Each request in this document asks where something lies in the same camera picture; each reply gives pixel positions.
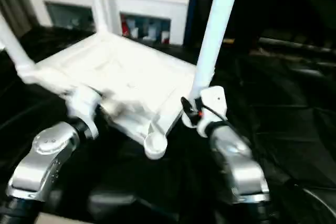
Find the white leg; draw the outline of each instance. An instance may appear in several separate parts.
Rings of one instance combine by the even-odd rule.
[[[191,100],[199,97],[199,92],[210,85],[234,2],[235,0],[213,0],[212,2],[190,94]]]
[[[25,83],[35,82],[33,73],[35,71],[35,63],[28,57],[19,41],[16,39],[12,30],[8,26],[5,18],[0,12],[0,41],[6,48],[9,57],[15,65],[18,76]]]
[[[93,17],[96,23],[97,32],[108,31],[108,26],[106,22],[105,10],[103,7],[102,0],[93,0]]]

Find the black cloth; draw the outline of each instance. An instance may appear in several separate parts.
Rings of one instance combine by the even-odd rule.
[[[39,29],[22,43],[39,61],[83,37]],[[63,120],[66,107],[43,88],[24,85],[5,52],[0,61],[3,191],[33,137]],[[227,116],[251,142],[280,223],[336,221],[335,75],[335,67],[220,53],[212,84],[224,87]],[[62,167],[44,211],[95,223],[239,223],[242,212],[222,203],[225,185],[207,139],[178,121],[168,141],[165,156],[151,161],[142,146],[109,129]]]

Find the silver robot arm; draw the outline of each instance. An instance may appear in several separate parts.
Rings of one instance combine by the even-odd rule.
[[[66,100],[68,122],[60,122],[35,136],[27,156],[16,167],[7,195],[45,201],[61,166],[81,142],[98,136],[95,109],[101,96],[87,87],[77,88]]]
[[[224,89],[216,86],[202,90],[194,101],[195,106],[185,98],[181,102],[184,124],[196,128],[200,136],[209,138],[215,161],[230,191],[223,201],[230,205],[270,201],[263,170],[254,160],[247,141],[225,118]]]

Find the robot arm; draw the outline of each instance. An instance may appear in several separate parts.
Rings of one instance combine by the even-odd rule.
[[[83,143],[98,137],[96,108],[101,96],[77,88],[66,100],[69,120],[37,134],[29,153],[10,178],[7,202],[0,207],[0,223],[33,223],[47,200],[61,166]]]
[[[200,136],[209,138],[215,162],[225,181],[226,193],[220,199],[231,206],[255,206],[254,215],[264,219],[262,211],[265,209],[262,208],[270,202],[268,185],[247,141],[225,117],[224,89],[218,86],[203,89],[194,101],[195,106],[185,98],[181,98],[181,102],[184,124],[196,128]]]

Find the black wire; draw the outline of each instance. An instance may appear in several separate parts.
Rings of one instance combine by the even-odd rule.
[[[210,107],[202,104],[203,108],[205,108],[206,110],[209,110],[211,113],[214,113],[218,118],[220,118],[227,126],[229,126],[238,136],[240,136],[241,138],[243,138],[243,136],[236,130],[236,128],[234,128],[234,126],[229,123],[229,121],[227,119],[225,119],[223,116],[221,116],[220,114],[218,114],[216,111],[214,111],[213,109],[211,109]]]

